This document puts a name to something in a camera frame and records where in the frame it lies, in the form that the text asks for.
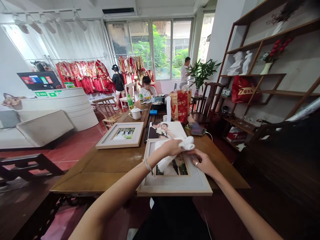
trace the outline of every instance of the television screen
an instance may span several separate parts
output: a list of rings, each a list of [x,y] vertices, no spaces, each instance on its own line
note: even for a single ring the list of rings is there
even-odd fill
[[[53,71],[17,73],[17,75],[32,91],[62,88]]]

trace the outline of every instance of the white cup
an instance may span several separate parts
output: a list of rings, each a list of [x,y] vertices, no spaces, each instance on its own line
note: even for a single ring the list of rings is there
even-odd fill
[[[129,113],[129,116],[132,117],[134,120],[139,120],[141,118],[141,113],[140,113],[140,109],[134,107],[131,110],[131,113]]]

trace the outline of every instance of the glass window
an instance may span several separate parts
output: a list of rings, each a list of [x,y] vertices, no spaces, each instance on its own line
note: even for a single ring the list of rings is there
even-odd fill
[[[131,54],[127,23],[108,24],[115,54]]]
[[[180,78],[181,67],[189,55],[191,21],[173,22],[172,78]]]
[[[145,69],[151,69],[148,22],[129,23],[133,53],[141,54]]]
[[[205,63],[209,49],[210,37],[212,32],[212,25],[214,20],[214,13],[205,13],[203,16],[201,39],[199,45],[198,59]]]
[[[152,27],[156,79],[170,79],[171,21],[156,21]]]

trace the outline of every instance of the bracelet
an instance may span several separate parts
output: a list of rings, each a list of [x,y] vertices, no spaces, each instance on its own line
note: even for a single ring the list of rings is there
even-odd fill
[[[149,166],[149,164],[147,163],[147,159],[145,158],[143,161],[146,164],[146,167],[147,167],[148,171],[151,172],[152,175],[153,175],[153,171],[152,171],[151,167]]]

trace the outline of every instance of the plastic bottle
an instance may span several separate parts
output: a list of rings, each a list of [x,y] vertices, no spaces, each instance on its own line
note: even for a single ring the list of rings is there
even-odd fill
[[[127,96],[127,101],[128,101],[129,110],[131,111],[134,108],[134,106],[133,106],[133,101],[132,101],[132,98],[130,97],[130,94],[128,94]]]

